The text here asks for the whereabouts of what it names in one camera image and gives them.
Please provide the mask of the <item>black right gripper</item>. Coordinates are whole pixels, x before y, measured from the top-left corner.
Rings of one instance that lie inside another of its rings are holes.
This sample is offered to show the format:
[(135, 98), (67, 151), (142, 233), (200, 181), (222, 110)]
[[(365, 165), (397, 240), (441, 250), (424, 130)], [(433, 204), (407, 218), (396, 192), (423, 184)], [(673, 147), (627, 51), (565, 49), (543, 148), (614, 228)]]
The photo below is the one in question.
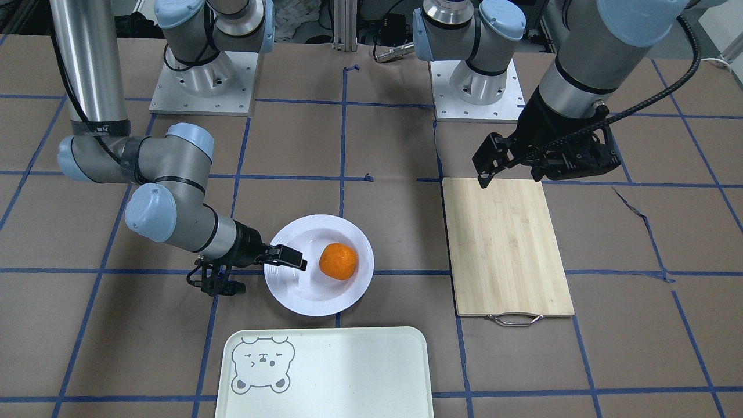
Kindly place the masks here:
[(295, 268), (305, 272), (308, 266), (303, 253), (285, 244), (265, 244), (257, 230), (235, 222), (236, 238), (229, 250), (229, 268), (246, 268), (250, 265), (275, 265)]

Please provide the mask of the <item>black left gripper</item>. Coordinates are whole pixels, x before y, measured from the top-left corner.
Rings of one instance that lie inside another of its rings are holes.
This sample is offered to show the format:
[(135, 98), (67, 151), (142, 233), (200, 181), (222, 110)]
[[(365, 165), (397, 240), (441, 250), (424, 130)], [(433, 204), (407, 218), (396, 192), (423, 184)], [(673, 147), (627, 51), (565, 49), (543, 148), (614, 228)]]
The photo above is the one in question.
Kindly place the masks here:
[[(510, 138), (488, 134), (473, 154), (480, 187), (486, 189), (496, 174), (507, 169), (511, 161), (509, 151), (513, 158), (520, 158), (553, 140), (603, 121), (609, 110), (602, 104), (596, 109), (590, 106), (589, 112), (591, 116), (585, 119), (561, 116), (544, 102), (539, 90), (535, 90)], [(602, 132), (603, 141), (594, 133), (579, 135), (526, 158), (522, 164), (531, 166), (532, 177), (537, 182), (543, 177), (557, 181), (607, 174), (620, 167), (621, 160), (610, 128), (603, 127)]]

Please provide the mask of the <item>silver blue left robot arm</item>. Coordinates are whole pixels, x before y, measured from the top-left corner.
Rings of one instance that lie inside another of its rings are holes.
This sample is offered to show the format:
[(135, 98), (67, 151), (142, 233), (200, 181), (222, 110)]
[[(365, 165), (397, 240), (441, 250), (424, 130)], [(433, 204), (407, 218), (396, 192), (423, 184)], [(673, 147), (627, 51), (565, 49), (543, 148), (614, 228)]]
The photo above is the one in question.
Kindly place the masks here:
[[(699, 66), (699, 47), (682, 16), (692, 1), (564, 1), (569, 35), (525, 108), (517, 129), (493, 132), (473, 156), (482, 188), (515, 165), (542, 178), (565, 180), (606, 174), (621, 164), (610, 125), (667, 97)], [(670, 87), (610, 116), (606, 100), (653, 45), (679, 22), (693, 52), (690, 69)], [(422, 61), (457, 60), (475, 79), (505, 75), (525, 15), (509, 1), (424, 1), (412, 14), (416, 56)]]

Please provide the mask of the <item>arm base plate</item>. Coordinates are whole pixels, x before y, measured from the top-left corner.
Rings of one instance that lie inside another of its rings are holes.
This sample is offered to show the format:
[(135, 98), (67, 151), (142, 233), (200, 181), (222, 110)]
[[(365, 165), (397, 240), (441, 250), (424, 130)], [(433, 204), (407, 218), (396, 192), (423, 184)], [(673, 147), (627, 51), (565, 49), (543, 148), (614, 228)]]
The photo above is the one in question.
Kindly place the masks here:
[(430, 62), (439, 122), (517, 122), (525, 99), (514, 61), (496, 76), (475, 73), (464, 61)]
[(170, 51), (149, 110), (186, 116), (249, 116), (260, 55), (222, 51), (211, 63), (188, 70)]

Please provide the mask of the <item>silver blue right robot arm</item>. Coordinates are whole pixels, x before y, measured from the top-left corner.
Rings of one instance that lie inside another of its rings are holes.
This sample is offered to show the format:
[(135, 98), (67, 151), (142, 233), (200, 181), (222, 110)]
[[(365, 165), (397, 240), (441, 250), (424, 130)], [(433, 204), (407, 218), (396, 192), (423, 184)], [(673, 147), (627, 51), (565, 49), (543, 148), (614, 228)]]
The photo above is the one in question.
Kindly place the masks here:
[(52, 45), (71, 102), (73, 134), (59, 144), (63, 173), (79, 182), (135, 183), (130, 230), (201, 255), (215, 267), (307, 262), (299, 251), (264, 243), (258, 231), (205, 204), (214, 138), (179, 122), (162, 138), (132, 136), (124, 106), (109, 1), (50, 1)]

